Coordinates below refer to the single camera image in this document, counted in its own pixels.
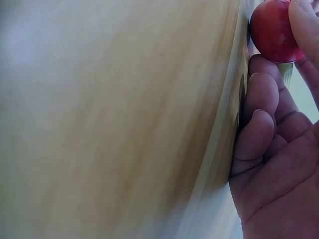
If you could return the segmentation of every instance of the wooden surface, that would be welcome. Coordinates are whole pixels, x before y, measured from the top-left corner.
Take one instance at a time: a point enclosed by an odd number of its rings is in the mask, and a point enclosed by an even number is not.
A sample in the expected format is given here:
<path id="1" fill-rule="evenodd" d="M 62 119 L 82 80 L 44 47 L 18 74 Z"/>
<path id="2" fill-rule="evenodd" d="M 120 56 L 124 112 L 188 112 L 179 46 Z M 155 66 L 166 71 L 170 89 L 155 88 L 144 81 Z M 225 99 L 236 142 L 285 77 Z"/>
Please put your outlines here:
<path id="1" fill-rule="evenodd" d="M 228 238 L 252 3 L 0 4 L 0 238 Z"/>

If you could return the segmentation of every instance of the finger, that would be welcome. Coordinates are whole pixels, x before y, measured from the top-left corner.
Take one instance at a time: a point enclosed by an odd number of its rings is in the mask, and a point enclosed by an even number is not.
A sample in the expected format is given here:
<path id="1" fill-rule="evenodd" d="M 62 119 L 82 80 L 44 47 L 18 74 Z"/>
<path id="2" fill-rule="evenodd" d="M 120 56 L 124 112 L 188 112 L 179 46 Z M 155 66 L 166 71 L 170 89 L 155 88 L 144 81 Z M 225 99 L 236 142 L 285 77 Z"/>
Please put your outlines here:
<path id="1" fill-rule="evenodd" d="M 279 101 L 276 81 L 269 74 L 255 73 L 251 76 L 245 97 L 243 119 L 248 122 L 253 112 L 263 109 L 271 116 L 274 115 Z"/>
<path id="2" fill-rule="evenodd" d="M 231 176 L 250 170 L 262 162 L 274 136 L 274 122 L 264 110 L 256 110 L 251 121 L 240 132 L 234 151 Z"/>
<path id="3" fill-rule="evenodd" d="M 307 116 L 301 112 L 295 112 L 277 126 L 277 134 L 290 143 L 303 135 L 311 125 L 313 124 Z"/>
<path id="4" fill-rule="evenodd" d="M 280 135 L 275 135 L 270 143 L 266 153 L 264 154 L 263 162 L 267 163 L 269 159 L 275 156 L 280 150 L 287 146 L 287 141 Z"/>
<path id="5" fill-rule="evenodd" d="M 265 72 L 273 76 L 278 85 L 279 102 L 275 112 L 277 134 L 288 142 L 301 135 L 309 127 L 310 121 L 303 114 L 297 113 L 298 107 L 285 87 L 277 65 L 261 55 L 256 55 L 251 59 L 249 72 Z"/>
<path id="6" fill-rule="evenodd" d="M 296 62 L 295 66 L 308 85 L 317 109 L 319 109 L 319 71 L 307 58 Z"/>
<path id="7" fill-rule="evenodd" d="M 267 73 L 271 75 L 276 81 L 278 90 L 281 90 L 283 87 L 285 87 L 284 81 L 277 65 L 263 57 L 261 54 L 253 55 L 250 58 L 248 72 L 250 76 L 254 73 Z"/>
<path id="8" fill-rule="evenodd" d="M 279 90 L 279 102 L 275 111 L 277 123 L 282 122 L 286 116 L 298 110 L 298 107 L 296 106 L 288 89 L 284 85 L 278 66 L 274 62 L 271 62 L 261 55 L 256 55 L 255 58 L 251 60 L 249 71 L 251 74 L 254 74 L 255 72 L 267 73 L 271 75 L 277 83 Z"/>
<path id="9" fill-rule="evenodd" d="M 319 69 L 319 19 L 309 0 L 292 0 L 289 20 L 298 46 Z"/>

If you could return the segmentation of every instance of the cherry tomato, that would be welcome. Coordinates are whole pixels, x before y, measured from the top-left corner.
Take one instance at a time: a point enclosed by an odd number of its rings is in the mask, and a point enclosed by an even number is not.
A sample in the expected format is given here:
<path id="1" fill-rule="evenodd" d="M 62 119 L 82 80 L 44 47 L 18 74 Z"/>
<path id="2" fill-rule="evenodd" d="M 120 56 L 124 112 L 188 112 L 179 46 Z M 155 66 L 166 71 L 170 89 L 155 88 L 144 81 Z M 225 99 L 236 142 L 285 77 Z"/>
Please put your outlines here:
<path id="1" fill-rule="evenodd" d="M 292 63 L 304 54 L 291 30 L 288 0 L 266 0 L 253 11 L 250 34 L 256 48 L 271 61 Z"/>

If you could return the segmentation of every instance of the hand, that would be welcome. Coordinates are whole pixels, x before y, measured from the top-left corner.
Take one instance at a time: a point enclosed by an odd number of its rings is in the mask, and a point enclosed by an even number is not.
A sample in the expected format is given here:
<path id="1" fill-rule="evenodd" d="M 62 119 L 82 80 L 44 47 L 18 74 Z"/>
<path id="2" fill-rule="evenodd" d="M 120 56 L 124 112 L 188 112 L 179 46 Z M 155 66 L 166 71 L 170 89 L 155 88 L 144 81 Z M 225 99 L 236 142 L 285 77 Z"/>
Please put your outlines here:
<path id="1" fill-rule="evenodd" d="M 289 17 L 307 58 L 296 63 L 319 107 L 319 18 L 309 0 Z M 255 55 L 230 188 L 245 239 L 319 238 L 319 122 L 298 111 L 276 64 Z"/>

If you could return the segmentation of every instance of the wooden board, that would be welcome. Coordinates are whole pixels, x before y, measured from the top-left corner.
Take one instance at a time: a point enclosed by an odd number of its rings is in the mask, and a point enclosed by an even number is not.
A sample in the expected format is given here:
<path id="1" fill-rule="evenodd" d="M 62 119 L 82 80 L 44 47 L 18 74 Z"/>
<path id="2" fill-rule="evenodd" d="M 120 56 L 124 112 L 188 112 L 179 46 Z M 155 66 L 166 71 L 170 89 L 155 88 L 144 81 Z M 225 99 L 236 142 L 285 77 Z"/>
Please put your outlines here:
<path id="1" fill-rule="evenodd" d="M 0 238 L 227 238 L 254 1 L 1 1 Z"/>

